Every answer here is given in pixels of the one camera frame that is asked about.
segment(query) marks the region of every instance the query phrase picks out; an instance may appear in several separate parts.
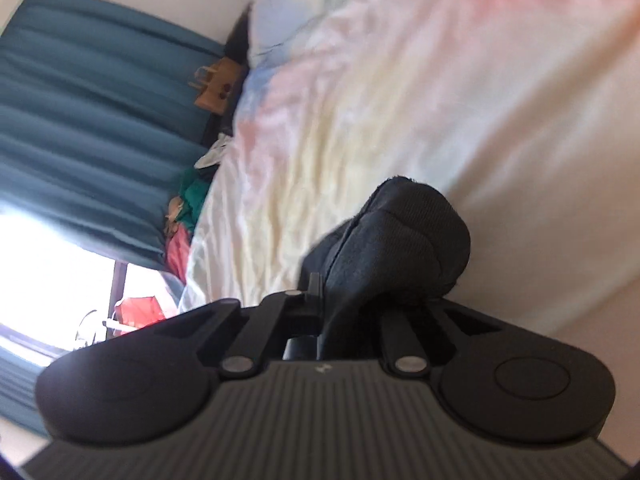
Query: teal curtain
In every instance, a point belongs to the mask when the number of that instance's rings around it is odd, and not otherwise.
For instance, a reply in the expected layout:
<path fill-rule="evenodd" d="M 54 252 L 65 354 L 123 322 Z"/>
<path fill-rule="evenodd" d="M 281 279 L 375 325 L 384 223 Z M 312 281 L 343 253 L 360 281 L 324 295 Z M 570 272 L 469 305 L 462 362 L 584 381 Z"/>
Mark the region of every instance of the teal curtain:
<path fill-rule="evenodd" d="M 188 83 L 222 51 L 101 0 L 25 0 L 0 37 L 0 208 L 162 269 L 168 201 L 206 151 Z"/>
<path fill-rule="evenodd" d="M 0 415 L 33 433 L 47 435 L 34 398 L 41 371 L 41 366 L 0 347 Z"/>

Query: bedsheet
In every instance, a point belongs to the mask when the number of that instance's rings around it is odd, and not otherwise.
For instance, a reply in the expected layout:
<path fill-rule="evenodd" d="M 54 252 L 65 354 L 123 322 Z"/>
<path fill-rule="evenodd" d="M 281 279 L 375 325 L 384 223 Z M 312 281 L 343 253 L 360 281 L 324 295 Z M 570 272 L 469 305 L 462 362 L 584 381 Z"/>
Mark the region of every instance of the bedsheet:
<path fill-rule="evenodd" d="M 639 290 L 639 3 L 256 0 L 252 72 L 181 308 L 294 287 L 315 242 L 408 176 L 470 229 L 452 300 L 606 347 L 619 401 L 604 435 L 638 458 L 640 380 L 620 370 L 640 346 L 619 359 L 613 317 L 586 334 Z"/>

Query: clothes pile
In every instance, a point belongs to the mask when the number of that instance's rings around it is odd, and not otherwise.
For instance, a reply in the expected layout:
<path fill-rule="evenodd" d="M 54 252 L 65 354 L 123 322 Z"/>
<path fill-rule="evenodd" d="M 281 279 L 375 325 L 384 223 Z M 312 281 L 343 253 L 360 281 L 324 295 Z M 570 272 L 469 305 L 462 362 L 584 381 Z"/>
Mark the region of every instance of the clothes pile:
<path fill-rule="evenodd" d="M 220 167 L 223 153 L 232 137 L 219 134 L 211 149 L 193 168 L 182 176 L 180 192 L 169 202 L 164 236 L 166 237 L 166 266 L 169 272 L 186 283 L 187 260 L 191 237 L 196 229 L 202 205 L 209 187 Z"/>

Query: window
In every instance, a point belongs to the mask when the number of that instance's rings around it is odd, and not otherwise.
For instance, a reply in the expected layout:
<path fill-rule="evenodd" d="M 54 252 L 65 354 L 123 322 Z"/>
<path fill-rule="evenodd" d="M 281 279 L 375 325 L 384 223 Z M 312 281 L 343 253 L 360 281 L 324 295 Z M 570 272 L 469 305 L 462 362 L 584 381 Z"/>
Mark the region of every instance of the window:
<path fill-rule="evenodd" d="M 27 347 L 73 350 L 84 316 L 107 316 L 114 261 L 22 216 L 0 216 L 0 229 L 0 335 Z"/>
<path fill-rule="evenodd" d="M 155 296 L 167 316 L 175 291 L 161 273 L 85 251 L 32 219 L 0 214 L 0 346 L 38 364 L 104 340 L 121 298 Z"/>

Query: red cloth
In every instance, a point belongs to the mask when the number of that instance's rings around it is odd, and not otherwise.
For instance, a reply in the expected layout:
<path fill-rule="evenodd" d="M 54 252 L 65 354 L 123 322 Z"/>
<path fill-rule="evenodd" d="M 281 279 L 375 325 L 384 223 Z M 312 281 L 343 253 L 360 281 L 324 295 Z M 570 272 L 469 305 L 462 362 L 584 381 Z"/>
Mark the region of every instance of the red cloth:
<path fill-rule="evenodd" d="M 179 223 L 175 235 L 166 242 L 166 268 L 185 284 L 187 283 L 187 261 L 190 250 L 189 232 L 184 225 Z"/>
<path fill-rule="evenodd" d="M 164 313 L 155 296 L 150 298 L 125 298 L 116 305 L 116 316 L 123 325 L 142 328 L 162 321 Z"/>

